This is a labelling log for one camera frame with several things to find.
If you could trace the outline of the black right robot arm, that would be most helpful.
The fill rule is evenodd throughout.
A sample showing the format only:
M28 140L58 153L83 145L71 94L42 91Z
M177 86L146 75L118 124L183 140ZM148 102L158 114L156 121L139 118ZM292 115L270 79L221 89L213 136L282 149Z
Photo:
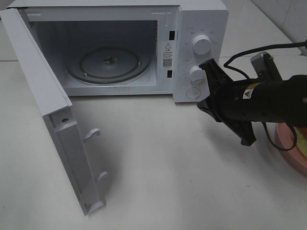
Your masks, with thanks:
M269 57L254 60L252 65L257 78L234 81L214 59L202 63L199 67L206 73L210 94L197 107L224 123L245 146L256 140L252 122L306 127L307 77L294 75L283 80Z

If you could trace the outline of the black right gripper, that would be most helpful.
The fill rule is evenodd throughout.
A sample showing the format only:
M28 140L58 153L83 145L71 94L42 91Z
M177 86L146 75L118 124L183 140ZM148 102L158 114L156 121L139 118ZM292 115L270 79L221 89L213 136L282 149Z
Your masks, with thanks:
M201 63L199 68L206 73L209 95L197 107L230 128L241 138L241 145L251 146L256 141L252 123L242 121L238 106L242 99L242 80L232 80L213 58Z

